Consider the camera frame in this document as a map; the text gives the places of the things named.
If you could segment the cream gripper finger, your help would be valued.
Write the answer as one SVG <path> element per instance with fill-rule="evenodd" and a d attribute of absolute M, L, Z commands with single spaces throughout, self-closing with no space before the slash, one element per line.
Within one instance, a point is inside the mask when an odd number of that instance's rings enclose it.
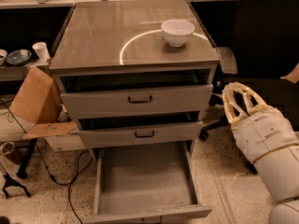
<path fill-rule="evenodd" d="M 269 105 L 263 100 L 263 98 L 250 87 L 242 83 L 236 83 L 236 86 L 241 90 L 241 94 L 243 95 L 243 100 L 249 114 L 254 114 L 269 108 Z"/>
<path fill-rule="evenodd" d="M 229 83 L 222 91 L 223 107 L 226 118 L 231 125 L 236 125 L 239 121 L 246 119 L 249 115 L 237 104 L 235 93 L 243 94 L 240 84 Z"/>

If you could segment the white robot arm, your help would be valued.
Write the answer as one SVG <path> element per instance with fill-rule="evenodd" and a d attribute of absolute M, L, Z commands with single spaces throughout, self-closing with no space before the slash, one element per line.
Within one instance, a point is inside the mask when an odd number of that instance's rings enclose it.
<path fill-rule="evenodd" d="M 226 85 L 222 100 L 236 145 L 275 201 L 268 224 L 299 224 L 299 139 L 291 123 L 242 83 Z"/>

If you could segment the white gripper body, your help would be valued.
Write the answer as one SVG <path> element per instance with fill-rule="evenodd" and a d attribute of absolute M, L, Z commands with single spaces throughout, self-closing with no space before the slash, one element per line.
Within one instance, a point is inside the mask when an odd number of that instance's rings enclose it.
<path fill-rule="evenodd" d="M 240 121 L 234 137 L 237 147 L 251 163 L 272 151 L 298 144 L 291 123 L 276 108 L 254 113 Z"/>

